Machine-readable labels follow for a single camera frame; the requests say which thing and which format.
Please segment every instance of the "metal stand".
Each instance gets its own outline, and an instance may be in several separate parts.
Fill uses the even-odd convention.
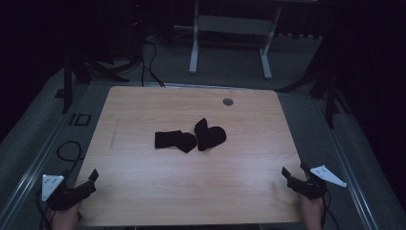
[[[267,40],[263,48],[259,49],[260,62],[262,63],[263,75],[266,79],[271,79],[271,69],[269,67],[268,52],[274,37],[276,25],[281,15],[282,7],[278,7],[272,21],[222,17],[199,14],[199,1],[194,1],[194,26],[193,26],[193,46],[191,65],[189,73],[197,72],[197,60],[199,55],[198,34],[199,31],[223,32],[245,35],[266,35]]]
[[[106,75],[113,81],[120,82],[129,82],[127,79],[123,79],[112,71],[106,69],[104,66],[98,64],[96,61],[88,58],[85,55],[76,55],[76,54],[65,54],[63,68],[64,68],[64,79],[63,79],[63,110],[62,114],[66,114],[69,110],[69,107],[72,104],[72,71],[75,73],[75,76],[79,83],[90,83],[91,77],[87,71],[86,65],[91,66],[93,69],[101,72]]]
[[[333,72],[320,71],[307,78],[302,78],[292,84],[287,85],[284,88],[275,89],[275,92],[287,93],[301,85],[304,85],[310,81],[316,81],[313,88],[310,90],[310,96],[315,99],[321,99],[323,94],[327,90],[327,105],[326,105],[326,122],[331,128],[334,128],[332,121],[332,115],[334,111],[334,99],[335,99],[335,86],[337,82],[338,71]]]

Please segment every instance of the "gray carpet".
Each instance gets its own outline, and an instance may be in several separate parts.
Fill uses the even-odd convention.
[[[257,44],[250,48],[219,44],[202,39],[197,74],[189,75],[189,61],[192,51],[189,34],[182,34],[173,44],[159,43],[159,36],[150,39],[157,46],[157,55],[152,70],[167,86],[174,84],[238,87],[252,89],[275,89],[288,85],[302,77],[305,68],[316,51],[320,40],[277,37],[268,55],[274,78],[265,80],[259,61]],[[145,48],[146,62],[153,55],[152,46]],[[62,87],[62,73],[50,78],[41,93],[34,100],[24,117],[0,145],[0,182],[2,186],[2,210],[13,198],[13,192],[33,160],[43,151],[50,155],[39,169],[36,182],[26,196],[21,196],[21,207],[12,216],[10,229],[38,229],[39,214],[34,206],[34,194],[40,185],[43,173],[61,173],[70,169],[72,163],[56,157],[57,147],[67,141],[78,141],[84,156],[92,133],[102,111],[104,100],[112,85],[140,85],[140,68],[122,73],[130,83],[117,83],[103,77],[94,77],[90,85],[75,84],[75,104],[67,115],[61,115],[62,100],[55,99],[56,91]],[[157,86],[146,74],[146,85]],[[321,115],[324,100],[312,100],[308,96],[311,84],[304,85],[288,94],[279,94],[283,112],[292,132],[300,158],[311,166],[326,165],[341,178],[349,174],[340,164],[337,151],[344,155],[344,163],[351,168],[351,181],[356,182],[371,212],[372,220],[362,218],[362,205],[357,204],[355,187],[341,188],[332,184],[328,187],[332,196],[330,210],[337,218],[341,229],[404,229],[406,216],[379,168],[373,152],[353,115],[340,109],[334,115],[335,129],[327,128]],[[73,113],[92,116],[89,126],[69,126]],[[75,145],[68,144],[62,154],[75,158],[79,152]],[[80,164],[69,178],[73,186]],[[258,229],[303,229],[300,223],[261,223]],[[190,227],[189,229],[253,229],[252,225]],[[335,229],[327,217],[325,229]]]

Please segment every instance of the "metal frame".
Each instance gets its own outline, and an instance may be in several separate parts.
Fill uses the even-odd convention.
[[[317,101],[313,101],[315,109],[321,120],[324,120],[323,109],[318,104]],[[327,122],[323,122],[325,130],[327,131],[328,137],[331,140],[333,147],[333,154],[337,160],[338,166],[340,167],[341,172],[345,180],[348,182],[350,194],[352,200],[355,204],[355,207],[358,211],[359,217],[361,218],[362,223],[364,224],[365,229],[377,230],[379,229],[378,224],[376,223],[375,217],[373,216],[372,210],[368,205],[368,201],[365,198],[364,192],[357,181],[354,172],[350,166],[350,162],[347,159],[347,156],[341,147],[341,144],[338,140],[338,137],[334,129],[330,128]]]
[[[197,61],[199,55],[198,34],[199,31],[224,32],[246,35],[266,35],[267,40],[263,48],[259,49],[260,62],[264,77],[269,80],[272,78],[271,68],[269,67],[268,52],[271,46],[272,38],[281,15],[282,7],[277,7],[275,17],[272,21],[221,17],[199,14],[199,1],[194,1],[194,26],[193,26],[193,46],[190,74],[197,72]]]

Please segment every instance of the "cable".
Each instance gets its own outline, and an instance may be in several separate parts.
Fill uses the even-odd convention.
[[[35,194],[35,205],[36,205],[36,208],[38,209],[39,214],[41,215],[41,220],[39,222],[39,230],[42,230],[42,226],[43,226],[44,222],[45,222],[45,228],[48,230],[52,230],[51,222],[48,221],[47,216],[45,215],[45,212],[42,209],[41,204],[39,203],[39,196],[41,194],[41,189],[42,189],[42,187],[39,187],[39,189],[36,191],[36,194]]]
[[[331,198],[331,193],[330,193],[329,190],[327,190],[327,193],[328,193],[328,196],[329,196],[328,205],[326,205],[326,200],[325,200],[325,198],[322,197],[323,206],[324,206],[324,213],[323,213],[323,217],[322,217],[322,228],[324,227],[324,223],[325,223],[325,219],[326,219],[326,214],[329,214],[329,215],[331,216],[331,218],[332,218],[332,221],[334,222],[335,228],[336,228],[337,230],[340,230],[340,226],[338,225],[337,219],[336,219],[335,216],[332,214],[332,212],[329,210],[329,206],[330,206],[331,200],[332,200],[332,198]]]
[[[78,151],[78,156],[77,156],[76,159],[68,159],[68,158],[63,157],[63,156],[60,154],[60,149],[62,149],[62,147],[66,146],[66,145],[68,145],[68,144],[71,144],[71,143],[77,145],[77,146],[78,146],[78,149],[79,149],[79,151]],[[63,161],[74,162],[74,164],[72,165],[71,170],[69,171],[69,175],[70,175],[70,174],[72,173],[72,171],[75,169],[77,163],[78,163],[79,161],[81,161],[81,160],[84,159],[84,157],[80,157],[80,156],[81,156],[81,145],[80,145],[79,142],[77,142],[77,141],[67,141],[67,142],[63,143],[62,145],[60,145],[60,146],[57,148],[57,150],[56,150],[56,155],[57,155],[57,157],[59,157],[59,159],[61,159],[61,160],[63,160]]]
[[[141,56],[141,62],[143,63],[143,70],[142,70],[143,72],[142,72],[142,74],[141,74],[141,85],[144,86],[144,74],[145,74],[145,70],[147,69],[148,72],[149,72],[149,74],[152,76],[152,78],[155,79],[155,80],[159,83],[159,85],[160,85],[161,87],[165,87],[164,83],[163,83],[161,80],[159,80],[158,77],[156,77],[156,75],[152,72],[152,62],[154,61],[154,59],[155,59],[155,57],[156,57],[156,53],[157,53],[157,52],[156,52],[156,51],[157,51],[156,46],[155,46],[152,42],[149,42],[149,41],[147,41],[147,40],[146,40],[146,44],[148,44],[148,45],[150,45],[150,46],[153,47],[154,53],[153,53],[153,55],[152,55],[152,58],[151,58],[151,61],[149,62],[149,66],[148,66],[148,67],[146,67],[146,62],[145,62],[144,57]]]

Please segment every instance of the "dark background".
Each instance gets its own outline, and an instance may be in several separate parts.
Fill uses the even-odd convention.
[[[60,70],[64,52],[72,48],[67,44],[75,44],[75,50],[106,62],[114,57],[113,50],[125,49],[112,36],[119,32],[114,32],[114,28],[119,28],[111,23],[125,20],[129,12],[124,10],[124,1],[113,2],[120,1],[1,1],[0,140],[20,119],[48,78]],[[170,40],[174,24],[192,25],[192,2],[149,1],[149,10],[153,9],[149,22]],[[224,11],[220,3],[212,4],[218,11]],[[229,14],[244,13],[238,4],[229,8]],[[403,32],[406,16],[403,9],[400,0],[357,2],[348,11],[289,5],[283,9],[277,33],[325,37],[312,64],[340,69],[339,88],[344,91],[405,208],[406,187],[402,183],[406,174],[406,34]],[[267,16],[266,11],[259,12],[259,16]],[[335,15],[337,20],[331,24]]]

